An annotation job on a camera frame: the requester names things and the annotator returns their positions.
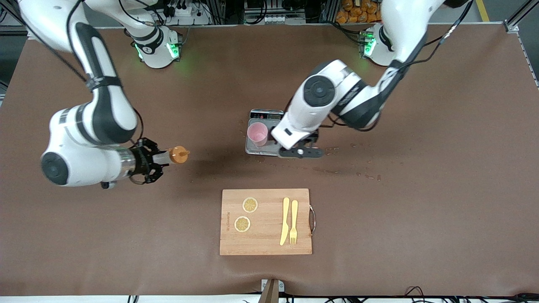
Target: tabletop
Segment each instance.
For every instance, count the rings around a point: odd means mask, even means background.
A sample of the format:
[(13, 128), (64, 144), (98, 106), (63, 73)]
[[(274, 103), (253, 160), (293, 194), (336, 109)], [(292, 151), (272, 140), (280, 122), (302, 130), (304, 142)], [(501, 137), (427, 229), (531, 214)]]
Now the tabletop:
[[(51, 184), (49, 119), (92, 96), (26, 42), (0, 108), (1, 295), (248, 293), (268, 278), (296, 295), (539, 292), (539, 93), (503, 25), (458, 27), (372, 132), (322, 129), (316, 160), (247, 155), (244, 136), (251, 109), (283, 109), (321, 62), (376, 83), (384, 68), (335, 28), (194, 28), (161, 70), (121, 30), (102, 34), (144, 135), (190, 158), (150, 185)], [(312, 255), (219, 255), (222, 190), (256, 188), (309, 189)]]

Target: yellow tape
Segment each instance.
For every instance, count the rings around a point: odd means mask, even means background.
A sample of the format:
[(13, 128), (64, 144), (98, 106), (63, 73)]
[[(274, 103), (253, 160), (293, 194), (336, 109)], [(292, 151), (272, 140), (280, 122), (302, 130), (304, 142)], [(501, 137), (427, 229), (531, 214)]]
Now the yellow tape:
[(490, 19), (488, 18), (487, 14), (487, 9), (485, 9), (485, 4), (483, 3), (483, 0), (476, 0), (475, 3), (477, 4), (479, 14), (481, 15), (481, 20), (483, 20), (483, 22), (490, 22)]

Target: fork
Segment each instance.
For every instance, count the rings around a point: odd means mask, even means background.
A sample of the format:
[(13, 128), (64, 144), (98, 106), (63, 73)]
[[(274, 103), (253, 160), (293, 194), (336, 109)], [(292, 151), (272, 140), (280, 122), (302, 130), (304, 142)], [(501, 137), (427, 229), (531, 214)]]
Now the fork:
[(292, 201), (292, 229), (290, 229), (290, 244), (296, 244), (298, 231), (296, 230), (296, 219), (298, 218), (298, 200)]

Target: knife blade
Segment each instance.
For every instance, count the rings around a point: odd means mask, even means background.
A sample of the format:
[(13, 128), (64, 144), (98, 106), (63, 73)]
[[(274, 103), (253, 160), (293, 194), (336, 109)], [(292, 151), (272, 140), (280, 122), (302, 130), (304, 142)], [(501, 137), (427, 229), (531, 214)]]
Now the knife blade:
[(281, 243), (282, 246), (288, 236), (288, 224), (286, 223), (286, 217), (288, 216), (288, 207), (290, 206), (290, 199), (284, 198), (282, 200), (282, 231), (281, 231)]

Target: lemon slice print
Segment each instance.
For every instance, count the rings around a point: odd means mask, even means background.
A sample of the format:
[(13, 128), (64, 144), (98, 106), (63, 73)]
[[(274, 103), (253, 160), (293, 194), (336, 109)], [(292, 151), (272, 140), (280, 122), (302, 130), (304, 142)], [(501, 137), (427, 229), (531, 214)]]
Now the lemon slice print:
[(252, 213), (258, 208), (258, 201), (253, 197), (249, 197), (243, 200), (242, 206), (243, 206), (243, 210), (245, 210), (248, 213)]
[(239, 232), (246, 232), (251, 227), (251, 220), (245, 216), (238, 217), (234, 222), (234, 227)]

